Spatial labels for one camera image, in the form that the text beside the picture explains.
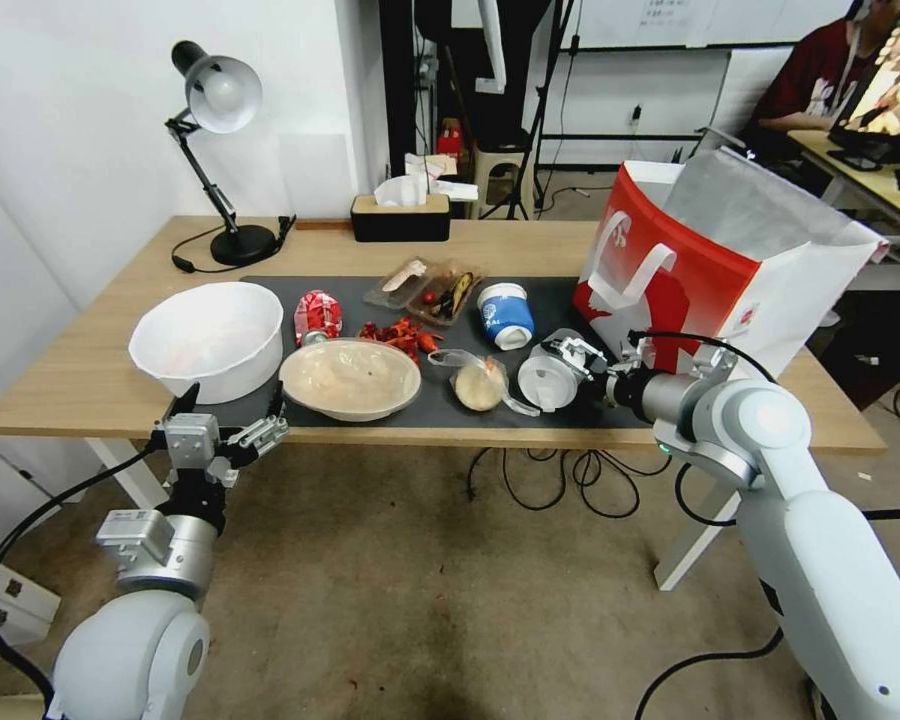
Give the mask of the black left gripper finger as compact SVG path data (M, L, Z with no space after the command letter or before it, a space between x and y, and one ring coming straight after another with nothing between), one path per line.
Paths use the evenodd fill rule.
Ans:
M179 414L192 413L200 391L200 383L194 382L182 396L176 397L167 407L162 417L154 422L153 443L166 444L165 427L167 423Z
M231 469L249 466L282 442L289 432L285 409L284 383L277 381L263 418L245 427L221 429L221 457Z

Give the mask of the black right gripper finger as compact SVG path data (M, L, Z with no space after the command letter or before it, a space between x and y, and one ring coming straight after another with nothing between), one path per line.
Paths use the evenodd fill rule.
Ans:
M629 331L621 345L619 363L625 369L654 369L655 344L648 331Z
M578 337L551 338L542 342L542 348L558 357L578 373L591 373L597 359L597 350Z

